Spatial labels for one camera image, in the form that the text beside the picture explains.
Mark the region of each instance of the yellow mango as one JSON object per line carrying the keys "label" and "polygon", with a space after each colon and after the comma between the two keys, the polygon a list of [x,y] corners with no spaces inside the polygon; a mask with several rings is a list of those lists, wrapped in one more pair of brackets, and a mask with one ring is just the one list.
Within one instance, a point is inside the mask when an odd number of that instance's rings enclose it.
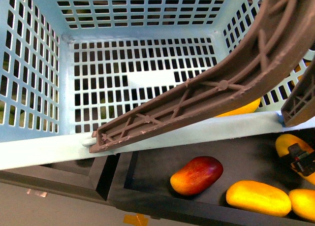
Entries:
{"label": "yellow mango", "polygon": [[[314,150],[312,147],[309,146],[305,141],[302,139],[291,135],[291,134],[283,134],[279,136],[276,140],[276,150],[278,152],[279,157],[285,156],[289,154],[288,147],[297,143],[303,151],[306,151],[308,153],[313,152]],[[301,173],[298,173],[302,178],[307,180],[308,182],[315,185],[315,173],[312,173],[311,175],[305,177]]]}
{"label": "yellow mango", "polygon": [[238,114],[248,114],[248,113],[253,113],[255,110],[258,108],[260,104],[260,98],[257,100],[254,100],[253,102],[238,108],[234,109],[232,111],[217,115],[216,117],[224,117],[224,116],[231,116],[231,115],[238,115]]}
{"label": "yellow mango", "polygon": [[315,191],[294,189],[289,192],[292,210],[298,216],[315,223]]}
{"label": "yellow mango", "polygon": [[251,180],[242,180],[229,187],[226,201],[238,209],[279,217],[291,211],[291,201],[284,191]]}

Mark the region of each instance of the black surface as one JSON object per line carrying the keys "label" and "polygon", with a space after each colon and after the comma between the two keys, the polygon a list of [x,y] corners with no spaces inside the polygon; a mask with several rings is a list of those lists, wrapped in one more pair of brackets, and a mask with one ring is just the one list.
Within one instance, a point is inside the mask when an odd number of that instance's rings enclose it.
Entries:
{"label": "black surface", "polygon": [[[314,130],[294,132],[313,139]],[[237,138],[194,145],[121,154],[108,200],[117,208],[143,214],[209,225],[222,222],[240,225],[313,225],[290,213],[286,218],[234,209],[225,201],[226,190],[240,180],[256,180],[288,193],[292,189],[314,189],[279,162],[275,140],[279,134]],[[184,197],[169,184],[172,174],[197,156],[218,159],[223,175],[199,195]]]}

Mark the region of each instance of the light blue basket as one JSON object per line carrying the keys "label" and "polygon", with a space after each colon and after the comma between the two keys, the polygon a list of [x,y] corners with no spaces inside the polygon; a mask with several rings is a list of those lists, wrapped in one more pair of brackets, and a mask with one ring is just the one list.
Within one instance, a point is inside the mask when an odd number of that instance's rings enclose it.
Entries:
{"label": "light blue basket", "polygon": [[[90,135],[102,124],[211,69],[245,36],[261,1],[0,0],[0,150],[9,147],[8,141],[28,140],[19,144],[32,148],[29,139],[33,138]],[[313,55],[310,50],[299,63],[300,70],[292,71],[263,97],[257,112],[266,112],[212,119],[207,124],[218,125],[219,131],[191,142],[283,130],[275,121],[275,111]],[[254,125],[254,132],[227,131],[235,122],[268,117],[273,124]],[[313,123],[297,128],[310,126]],[[180,136],[185,130],[177,132]],[[168,145],[178,143],[174,139]],[[78,148],[82,149],[77,155],[67,152],[32,163],[91,157],[85,147]]]}

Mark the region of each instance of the mango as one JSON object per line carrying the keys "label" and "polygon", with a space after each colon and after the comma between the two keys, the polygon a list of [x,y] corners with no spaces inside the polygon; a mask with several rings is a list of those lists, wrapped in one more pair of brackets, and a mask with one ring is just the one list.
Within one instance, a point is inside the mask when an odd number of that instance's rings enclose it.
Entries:
{"label": "mango", "polygon": [[251,180],[242,180],[230,186],[226,201],[238,209],[279,217],[291,211],[290,198],[284,191]]}
{"label": "mango", "polygon": [[248,114],[248,113],[253,113],[255,110],[258,108],[260,104],[260,98],[257,100],[254,100],[253,102],[238,108],[234,109],[232,111],[217,115],[216,117],[224,117],[224,116],[231,116],[231,115],[239,115],[239,114]]}
{"label": "mango", "polygon": [[289,192],[292,210],[303,219],[315,223],[315,191],[294,189]]}
{"label": "mango", "polygon": [[215,158],[199,156],[189,161],[170,179],[173,189],[182,195],[195,195],[214,184],[222,175],[223,166]]}
{"label": "mango", "polygon": [[[297,143],[303,151],[306,151],[308,153],[311,153],[314,151],[312,149],[312,147],[310,147],[309,144],[307,144],[302,139],[300,139],[294,135],[291,135],[291,134],[283,134],[283,135],[279,136],[276,140],[276,150],[277,150],[279,157],[282,157],[282,156],[289,154],[288,147],[295,144],[295,143]],[[298,174],[302,178],[307,180],[308,182],[315,185],[315,173],[312,173],[311,175],[309,175],[307,177],[303,176],[301,173],[298,173]]]}

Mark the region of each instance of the rectangular hole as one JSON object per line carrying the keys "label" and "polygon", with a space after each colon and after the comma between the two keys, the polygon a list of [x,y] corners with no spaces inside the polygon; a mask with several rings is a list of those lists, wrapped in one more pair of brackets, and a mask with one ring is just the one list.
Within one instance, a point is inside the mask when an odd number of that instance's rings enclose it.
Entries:
{"label": "rectangular hole", "polygon": [[20,63],[15,60],[14,61],[14,69],[13,69],[13,75],[17,78],[19,78],[19,74],[20,74]]}
{"label": "rectangular hole", "polygon": [[13,21],[14,21],[14,15],[13,13],[9,10],[8,12],[8,19],[7,19],[7,24],[13,28]]}
{"label": "rectangular hole", "polygon": [[6,96],[7,94],[7,82],[8,78],[6,76],[1,77],[0,94]]}
{"label": "rectangular hole", "polygon": [[154,87],[154,93],[156,97],[160,95],[159,87]]}
{"label": "rectangular hole", "polygon": [[185,68],[183,59],[178,59],[178,63],[180,68]]}
{"label": "rectangular hole", "polygon": [[9,49],[11,49],[11,42],[12,42],[12,34],[7,31],[6,32],[6,42],[5,42],[5,45],[6,47],[8,47]]}
{"label": "rectangular hole", "polygon": [[10,55],[5,52],[3,55],[3,64],[2,64],[2,68],[9,72],[9,64],[10,64]]}
{"label": "rectangular hole", "polygon": [[280,86],[279,87],[279,91],[280,91],[280,95],[281,95],[281,97],[282,97],[282,99],[283,100],[285,100],[285,99],[287,99],[287,94],[286,94],[286,91],[285,91],[285,89],[284,89],[284,86]]}
{"label": "rectangular hole", "polygon": [[274,100],[275,103],[279,101],[278,96],[277,96],[275,90],[272,90],[272,91],[270,92],[270,94],[271,94],[271,97],[272,97],[272,99]]}
{"label": "rectangular hole", "polygon": [[18,84],[16,82],[12,83],[12,95],[11,99],[17,101]]}
{"label": "rectangular hole", "polygon": [[10,2],[11,7],[15,8],[15,0],[10,0],[9,2]]}
{"label": "rectangular hole", "polygon": [[177,69],[177,68],[178,68],[178,67],[177,67],[177,62],[176,62],[175,59],[172,59],[172,66],[173,66],[174,69]]}
{"label": "rectangular hole", "polygon": [[140,61],[136,61],[136,70],[137,70],[137,72],[141,72],[141,68],[142,68],[141,62]]}
{"label": "rectangular hole", "polygon": [[74,6],[89,6],[90,5],[88,1],[74,1],[73,4]]}
{"label": "rectangular hole", "polygon": [[154,60],[151,60],[151,61],[150,61],[150,66],[151,66],[151,70],[152,70],[152,71],[155,71],[155,70],[157,69],[157,67],[156,67],[156,62],[155,62]]}
{"label": "rectangular hole", "polygon": [[127,1],[126,0],[113,0],[112,4],[113,5],[126,5]]}
{"label": "rectangular hole", "polygon": [[83,105],[88,105],[89,104],[89,94],[84,93],[83,94]]}
{"label": "rectangular hole", "polygon": [[178,4],[179,0],[166,0],[165,3],[166,4]]}
{"label": "rectangular hole", "polygon": [[191,15],[190,14],[182,14],[182,15],[179,15],[179,18],[191,18]]}
{"label": "rectangular hole", "polygon": [[129,90],[124,90],[124,101],[129,101]]}
{"label": "rectangular hole", "polygon": [[34,100],[35,100],[35,94],[31,92],[31,98],[30,98],[30,108],[34,109]]}
{"label": "rectangular hole", "polygon": [[130,4],[144,4],[144,0],[131,0]]}

